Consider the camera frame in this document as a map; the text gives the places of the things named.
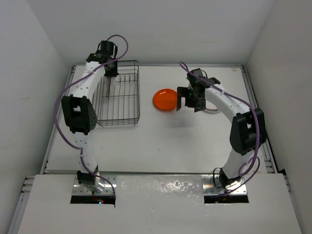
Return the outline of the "orange plate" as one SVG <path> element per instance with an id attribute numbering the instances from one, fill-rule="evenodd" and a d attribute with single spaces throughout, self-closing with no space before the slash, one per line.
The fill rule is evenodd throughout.
<path id="1" fill-rule="evenodd" d="M 161 111 L 172 111 L 177 107 L 177 92 L 173 89 L 161 89 L 153 96 L 154 106 Z"/>

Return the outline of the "white plate teal rim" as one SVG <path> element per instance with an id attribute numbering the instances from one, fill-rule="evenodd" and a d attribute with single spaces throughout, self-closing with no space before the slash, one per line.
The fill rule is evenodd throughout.
<path id="1" fill-rule="evenodd" d="M 204 111 L 208 114 L 218 114 L 220 110 L 218 108 L 205 108 Z"/>

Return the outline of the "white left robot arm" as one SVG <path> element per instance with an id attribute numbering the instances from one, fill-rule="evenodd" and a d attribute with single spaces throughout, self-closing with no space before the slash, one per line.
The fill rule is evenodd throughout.
<path id="1" fill-rule="evenodd" d="M 72 91 L 61 98 L 64 122 L 73 134 L 74 146 L 79 150 L 78 183 L 89 191 L 96 190 L 100 179 L 91 149 L 91 134 L 98 121 L 92 98 L 102 78 L 117 76 L 116 57 L 116 44 L 101 41 L 97 50 L 86 59 L 82 81 L 75 83 Z"/>

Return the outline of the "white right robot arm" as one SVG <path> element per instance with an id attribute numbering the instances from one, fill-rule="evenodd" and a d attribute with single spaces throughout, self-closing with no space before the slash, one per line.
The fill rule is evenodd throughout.
<path id="1" fill-rule="evenodd" d="M 264 113 L 260 108 L 253 108 L 245 100 L 228 93 L 220 81 L 207 78 L 200 68 L 187 72 L 188 87 L 177 88 L 176 109 L 181 109 L 181 101 L 195 112 L 206 109 L 211 102 L 231 123 L 231 152 L 225 165 L 219 170 L 220 187 L 225 189 L 239 181 L 258 160 L 258 150 L 267 140 Z"/>

